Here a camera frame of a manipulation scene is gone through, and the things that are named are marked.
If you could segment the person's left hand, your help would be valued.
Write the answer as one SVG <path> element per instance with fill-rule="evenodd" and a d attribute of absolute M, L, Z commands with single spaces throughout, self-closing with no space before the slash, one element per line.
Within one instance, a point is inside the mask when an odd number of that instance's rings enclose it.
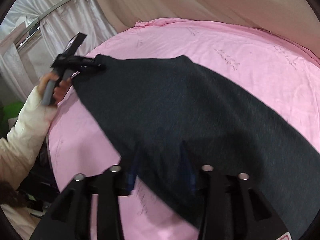
<path fill-rule="evenodd" d="M 63 100 L 71 87 L 71 78 L 63 79 L 56 73 L 50 72 L 40 79 L 37 90 L 44 106 L 57 105 Z"/>

